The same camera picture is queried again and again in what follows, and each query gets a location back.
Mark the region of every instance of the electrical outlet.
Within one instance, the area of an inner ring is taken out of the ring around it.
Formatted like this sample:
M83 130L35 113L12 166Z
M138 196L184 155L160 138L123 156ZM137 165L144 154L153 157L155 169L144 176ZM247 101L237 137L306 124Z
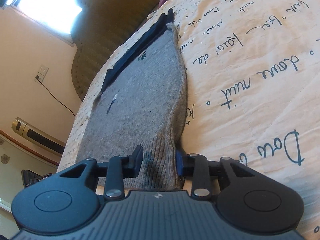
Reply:
M44 75L41 75L40 73L37 72L34 80L40 85L39 81L42 83L43 79L44 79Z
M46 73L48 72L48 67L46 67L45 65L41 65L39 70L38 70L38 73L40 73L41 75L45 76Z

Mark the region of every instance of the white bedspread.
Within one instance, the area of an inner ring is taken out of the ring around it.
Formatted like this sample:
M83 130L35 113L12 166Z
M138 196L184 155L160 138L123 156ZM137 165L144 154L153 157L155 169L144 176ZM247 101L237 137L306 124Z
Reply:
M75 162L107 69L169 8L188 77L185 151L240 159L293 188L298 231L320 239L320 0L167 1L95 77L59 170Z

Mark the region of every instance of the wall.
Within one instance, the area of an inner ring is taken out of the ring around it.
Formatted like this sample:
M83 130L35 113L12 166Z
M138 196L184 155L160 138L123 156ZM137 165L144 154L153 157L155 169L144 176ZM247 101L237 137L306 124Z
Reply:
M39 175L54 174L57 168L52 164L28 155L9 142L0 145L0 156L10 157L7 164L0 162L0 198L4 203L12 203L14 196L23 189L22 170L31 170ZM0 209L0 234L11 238L18 231L12 215Z
M73 115L34 77L41 64L49 67L44 85L76 114L81 104L71 80L76 49L14 9L0 9L0 130L56 162L60 161L58 156L20 137L11 125L15 117L20 117L67 141Z

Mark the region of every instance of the gold cylinder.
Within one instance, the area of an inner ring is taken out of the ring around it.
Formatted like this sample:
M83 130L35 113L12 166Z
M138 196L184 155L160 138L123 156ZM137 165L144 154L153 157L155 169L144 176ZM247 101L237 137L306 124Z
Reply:
M66 146L64 142L39 130L19 117L13 120L11 127L18 135L58 156L62 155L64 147Z

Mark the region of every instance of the sunlight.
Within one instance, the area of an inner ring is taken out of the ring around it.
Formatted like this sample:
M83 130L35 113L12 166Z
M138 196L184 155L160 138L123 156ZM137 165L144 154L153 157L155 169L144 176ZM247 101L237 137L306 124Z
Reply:
M82 11L75 0L21 0L17 8L32 19L68 34Z

